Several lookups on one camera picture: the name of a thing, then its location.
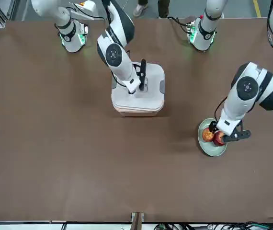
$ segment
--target cable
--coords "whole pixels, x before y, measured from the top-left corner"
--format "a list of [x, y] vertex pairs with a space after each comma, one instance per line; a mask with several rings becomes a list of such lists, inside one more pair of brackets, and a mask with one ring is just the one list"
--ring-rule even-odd
[[[77, 18], [72, 18], [72, 20], [76, 20], [77, 22], [79, 22]], [[89, 25], [87, 25], [86, 23], [83, 23], [83, 25], [89, 27]], [[83, 34], [83, 35], [87, 35], [87, 34]]]
[[273, 39], [271, 36], [271, 34], [273, 35], [273, 31], [272, 31], [271, 25], [270, 25], [270, 17], [271, 17], [272, 9], [273, 9], [273, 0], [271, 0], [269, 13], [267, 15], [267, 21], [266, 21], [266, 32], [267, 32], [268, 40], [269, 40], [271, 47], [273, 48]]
[[73, 5], [74, 5], [81, 13], [83, 13], [84, 15], [87, 15], [88, 17], [91, 17], [91, 18], [101, 18], [101, 19], [103, 19], [103, 20], [105, 21], [105, 18], [88, 15], [87, 13], [85, 13], [85, 12], [83, 12], [81, 9], [79, 9], [79, 7], [76, 6], [76, 4], [73, 3]]
[[160, 225], [161, 225], [161, 224], [157, 224], [157, 225], [155, 226], [154, 230], [157, 230], [158, 227], [160, 227]]
[[65, 7], [65, 9], [72, 9], [73, 11], [77, 12], [76, 8], [72, 8], [72, 7], [70, 7], [70, 6]]
[[109, 25], [111, 24], [111, 16], [110, 16], [110, 12], [108, 10], [108, 8], [104, 8], [106, 10], [106, 14], [107, 14], [107, 19], [108, 19], [108, 23]]
[[183, 26], [187, 26], [187, 24], [181, 23], [179, 21], [179, 18], [174, 18], [174, 17], [167, 17], [168, 19], [173, 19], [176, 23], [178, 23], [179, 25], [183, 25]]
[[126, 1], [125, 5], [123, 6], [123, 10], [125, 9], [127, 3], [129, 2], [129, 0]]
[[63, 224], [62, 224], [62, 227], [61, 227], [61, 230], [66, 230], [67, 225], [68, 225], [67, 222], [63, 223]]
[[118, 82], [118, 80], [116, 79], [116, 77], [114, 76], [114, 74], [113, 74], [112, 71], [111, 71], [111, 73], [112, 73], [112, 76], [113, 76], [113, 78], [114, 78], [114, 80], [116, 81], [117, 84], [119, 84], [120, 86], [123, 86], [123, 87], [127, 88], [127, 86], [125, 86], [125, 85], [123, 85], [123, 84], [121, 84], [121, 83]]
[[218, 121], [217, 118], [216, 118], [216, 112], [217, 112], [218, 108], [221, 106], [221, 104], [222, 104], [226, 99], [227, 99], [227, 97], [225, 97], [225, 98], [219, 103], [219, 105], [217, 106], [217, 108], [216, 108], [216, 110], [215, 110], [215, 112], [214, 112], [214, 118], [215, 118], [216, 121]]
[[273, 224], [266, 225], [266, 224], [262, 224], [262, 223], [258, 223], [258, 222], [253, 222], [253, 221], [245, 222], [245, 223], [242, 223], [242, 224], [224, 224], [222, 226], [221, 230], [225, 226], [229, 226], [227, 228], [228, 230], [234, 230], [234, 229], [251, 230], [251, 227], [259, 227], [259, 228], [263, 228], [263, 229], [273, 230]]
[[182, 25], [180, 25], [180, 28], [186, 33], [186, 34], [189, 34], [189, 35], [191, 35], [192, 33], [191, 32], [187, 32], [184, 28], [183, 28], [183, 26]]
[[171, 224], [171, 225], [173, 226], [173, 229], [175, 228], [175, 229], [179, 230], [174, 224]]

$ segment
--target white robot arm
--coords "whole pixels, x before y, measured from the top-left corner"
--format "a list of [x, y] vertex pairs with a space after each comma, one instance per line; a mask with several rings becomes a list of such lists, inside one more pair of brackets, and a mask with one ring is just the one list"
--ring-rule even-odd
[[[273, 31], [273, 10], [271, 14]], [[224, 132], [224, 141], [248, 138], [250, 132], [238, 132], [236, 127], [247, 112], [258, 103], [265, 110], [273, 110], [273, 74], [254, 63], [242, 65], [231, 83], [230, 93], [225, 100], [220, 119], [217, 124], [211, 124]]]
[[204, 16], [193, 22], [192, 35], [188, 36], [196, 49], [205, 51], [210, 47], [227, 2], [228, 0], [207, 0]]
[[103, 0], [103, 4], [112, 13], [113, 21], [97, 39], [98, 54], [117, 81], [134, 93], [141, 81], [124, 47], [133, 39], [135, 27], [115, 0]]
[[[80, 23], [76, 19], [72, 19], [70, 12], [65, 7], [64, 3], [79, 3], [80, 0], [32, 0], [34, 11], [42, 16], [52, 18], [55, 22], [55, 27], [59, 30], [62, 44], [70, 53], [75, 53], [85, 45], [88, 27]], [[89, 10], [96, 13], [96, 4], [87, 1]]]

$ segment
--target green light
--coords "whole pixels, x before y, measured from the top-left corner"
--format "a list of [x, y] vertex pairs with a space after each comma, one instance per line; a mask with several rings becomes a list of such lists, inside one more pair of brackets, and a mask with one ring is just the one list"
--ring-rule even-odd
[[190, 38], [191, 43], [194, 43], [196, 35], [197, 35], [197, 30], [194, 30], [194, 32], [192, 32], [191, 38]]
[[214, 34], [212, 35], [212, 40], [211, 40], [211, 44], [213, 43], [214, 41], [214, 36], [215, 36], [216, 32], [214, 32]]
[[60, 38], [61, 38], [61, 41], [62, 41], [62, 45], [63, 45], [63, 46], [65, 46], [65, 45], [64, 45], [64, 41], [63, 41], [63, 38], [62, 38], [61, 36], [60, 36]]
[[80, 35], [78, 35], [78, 38], [79, 38], [81, 44], [84, 45], [85, 44], [85, 36], [80, 34]]

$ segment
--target yellow line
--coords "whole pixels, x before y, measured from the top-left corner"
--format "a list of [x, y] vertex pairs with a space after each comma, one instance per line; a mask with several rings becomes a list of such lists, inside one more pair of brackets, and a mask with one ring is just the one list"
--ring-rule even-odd
[[253, 0], [253, 4], [255, 6], [256, 14], [258, 18], [261, 18], [260, 8], [257, 0]]

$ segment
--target shoe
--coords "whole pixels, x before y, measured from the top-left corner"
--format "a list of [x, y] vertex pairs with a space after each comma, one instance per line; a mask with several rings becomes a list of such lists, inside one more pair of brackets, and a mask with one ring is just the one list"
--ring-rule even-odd
[[136, 8], [133, 10], [133, 16], [135, 16], [136, 18], [141, 16], [141, 14], [143, 13], [143, 11], [148, 7], [148, 5], [137, 5]]

